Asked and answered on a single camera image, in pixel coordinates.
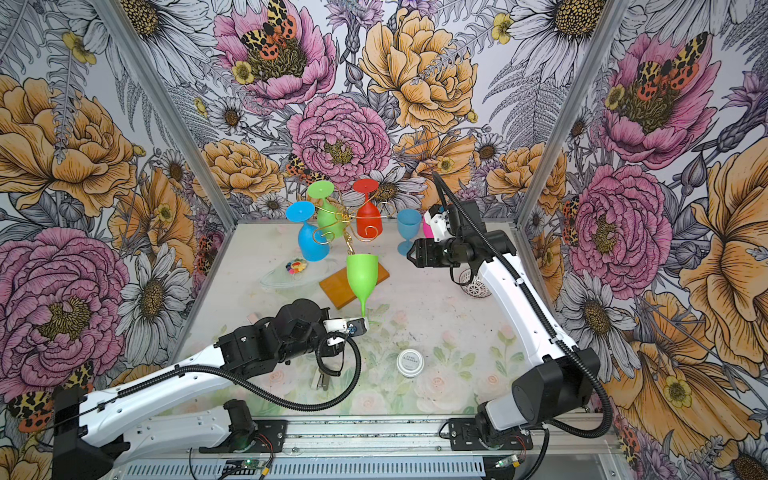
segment floral tablecloth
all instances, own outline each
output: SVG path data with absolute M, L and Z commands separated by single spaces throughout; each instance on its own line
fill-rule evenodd
M 505 223 L 489 224 L 506 229 Z M 247 316 L 273 316 L 284 304 L 306 297 L 321 307 L 332 306 L 325 293 L 313 286 L 288 296 L 265 290 L 260 279 L 273 268 L 299 256 L 299 226 L 283 223 L 250 223 L 237 228 L 226 256 L 214 277 L 200 312 L 180 351 L 189 356 L 248 322 Z M 356 242 L 357 253 L 376 253 L 390 277 L 380 283 L 366 305 L 368 333 L 357 339 L 362 353 L 362 375 L 353 394 L 327 415 L 412 415 L 423 413 L 472 413 L 479 402 L 509 391 L 511 382 L 525 371 L 521 343 L 493 296 L 476 299 L 449 278 L 448 269 L 416 269 L 396 247 L 402 238 L 394 223 L 371 243 Z M 346 248 L 334 244 L 329 258 L 344 267 Z M 357 300 L 334 316 L 359 315 Z M 420 351 L 424 372 L 413 379 L 396 368 L 398 353 Z M 294 402 L 325 402 L 339 395 L 353 375 L 354 361 L 347 349 L 340 378 L 331 378 L 327 391 L 316 389 L 314 356 L 279 364 L 269 375 L 252 379 L 270 392 Z M 327 363 L 332 368 L 331 359 Z M 289 415 L 240 387 L 200 396 L 173 408 L 172 413 L 195 412 L 222 405 L 228 399 L 245 399 L 253 415 Z

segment brown wooden block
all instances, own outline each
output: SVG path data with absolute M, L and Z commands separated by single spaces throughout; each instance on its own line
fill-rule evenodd
M 388 278 L 389 272 L 386 271 L 386 269 L 380 263 L 379 278 L 376 279 L 376 285 L 380 284 Z M 326 293 L 336 309 L 340 309 L 341 307 L 357 299 L 355 294 L 352 292 L 352 289 L 349 288 L 349 282 L 346 281 L 346 267 L 321 281 L 320 288 L 323 289 L 323 292 Z

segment blue goblet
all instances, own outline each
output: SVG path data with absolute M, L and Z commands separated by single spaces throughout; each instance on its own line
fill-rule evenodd
M 301 254 L 309 262 L 319 262 L 331 250 L 328 240 L 323 237 L 321 230 L 308 221 L 315 214 L 315 206 L 311 202 L 296 202 L 286 210 L 288 220 L 296 223 L 304 222 L 299 230 L 299 248 Z
M 400 236 L 406 239 L 405 242 L 401 242 L 397 246 L 397 252 L 404 257 L 408 255 L 408 250 L 411 250 L 413 242 L 411 239 L 419 234 L 419 228 L 422 226 L 422 215 L 418 210 L 412 208 L 406 208 L 400 210 L 397 213 L 397 231 Z

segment green goblet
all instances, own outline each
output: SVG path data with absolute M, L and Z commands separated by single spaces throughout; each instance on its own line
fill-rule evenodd
M 376 288 L 379 278 L 379 256 L 359 253 L 346 258 L 346 281 L 360 300 L 362 315 L 366 315 L 366 300 Z
M 327 197 L 333 193 L 333 184 L 328 180 L 318 180 L 310 185 L 306 193 L 312 198 L 323 199 L 323 209 L 317 209 L 317 226 L 323 232 L 326 242 L 332 242 L 337 238 L 344 237 L 346 225 L 339 221 L 341 219 L 339 209 L 331 205 L 327 200 Z

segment jar lid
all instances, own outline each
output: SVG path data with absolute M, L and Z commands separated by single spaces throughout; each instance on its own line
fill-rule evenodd
M 414 349 L 407 349 L 397 356 L 397 370 L 403 376 L 412 378 L 424 369 L 424 356 Z

